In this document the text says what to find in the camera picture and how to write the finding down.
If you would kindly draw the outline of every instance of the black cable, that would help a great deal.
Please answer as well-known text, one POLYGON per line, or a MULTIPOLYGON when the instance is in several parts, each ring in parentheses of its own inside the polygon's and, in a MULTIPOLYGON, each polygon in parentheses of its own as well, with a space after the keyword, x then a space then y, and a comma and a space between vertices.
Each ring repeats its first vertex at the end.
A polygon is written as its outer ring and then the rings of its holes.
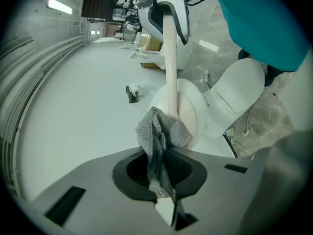
POLYGON ((203 1, 205 1, 205 0, 200 0, 200 1, 198 1, 196 3, 193 3, 193 4, 188 3, 187 5, 188 6, 195 6, 195 5, 197 5, 197 4, 199 4, 199 3, 203 2, 203 1))

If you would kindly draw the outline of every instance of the gray cloth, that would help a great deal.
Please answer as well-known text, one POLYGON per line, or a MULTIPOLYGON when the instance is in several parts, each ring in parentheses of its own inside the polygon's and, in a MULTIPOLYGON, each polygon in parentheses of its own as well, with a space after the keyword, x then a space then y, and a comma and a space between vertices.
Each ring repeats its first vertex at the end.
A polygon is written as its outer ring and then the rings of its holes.
POLYGON ((147 154, 147 176, 149 190, 157 198, 175 199, 175 190, 171 184, 163 157, 169 146, 183 147, 191 138, 184 124, 168 117, 156 107, 152 107, 136 128, 139 145, 147 154))

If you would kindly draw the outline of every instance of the black shoe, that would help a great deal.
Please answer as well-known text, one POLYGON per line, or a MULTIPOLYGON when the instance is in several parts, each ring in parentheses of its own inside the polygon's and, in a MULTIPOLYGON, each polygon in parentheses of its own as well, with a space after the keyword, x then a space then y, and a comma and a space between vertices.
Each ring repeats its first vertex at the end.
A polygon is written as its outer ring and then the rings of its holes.
POLYGON ((249 55, 250 55, 250 54, 249 54, 248 52, 246 52, 244 49, 242 49, 242 50, 239 51, 239 53, 238 53, 238 60, 247 58, 249 55))
POLYGON ((267 73, 265 75, 264 87, 270 86, 273 83, 274 79, 275 79, 274 76, 271 76, 270 74, 267 73))

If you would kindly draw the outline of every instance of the concrete floor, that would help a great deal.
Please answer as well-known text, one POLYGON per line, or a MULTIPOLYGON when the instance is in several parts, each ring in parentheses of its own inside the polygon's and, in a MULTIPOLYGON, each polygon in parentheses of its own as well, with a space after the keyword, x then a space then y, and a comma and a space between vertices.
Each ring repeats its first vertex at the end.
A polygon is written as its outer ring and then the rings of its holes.
MULTIPOLYGON (((209 71, 210 83, 213 86, 224 71, 238 60, 238 52, 241 48, 230 38, 217 0, 204 1, 189 7, 189 10, 194 49, 185 70, 179 73, 179 77, 192 81, 204 93, 209 89, 205 83, 201 83, 205 70, 209 71), (210 43, 212 48, 201 46, 200 40, 210 43)), ((261 65, 266 72, 266 64, 261 65)), ((264 88, 252 108, 259 107, 274 97, 274 94, 277 94, 291 78, 290 73, 278 76, 270 87, 264 88)), ((251 112, 247 125, 250 132, 244 136, 242 132, 246 131, 246 121, 247 114, 241 116, 232 125, 233 146, 239 157, 252 155, 258 149, 272 145, 293 131, 290 118, 278 97, 271 99, 264 107, 251 112)))

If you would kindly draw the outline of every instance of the person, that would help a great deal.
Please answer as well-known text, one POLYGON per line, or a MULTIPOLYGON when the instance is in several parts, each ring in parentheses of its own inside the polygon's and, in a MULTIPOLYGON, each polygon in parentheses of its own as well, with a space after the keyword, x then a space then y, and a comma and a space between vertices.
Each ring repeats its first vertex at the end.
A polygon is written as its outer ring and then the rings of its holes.
POLYGON ((282 0, 218 0, 229 35, 242 50, 268 65, 265 86, 301 65, 310 42, 300 23, 282 0))

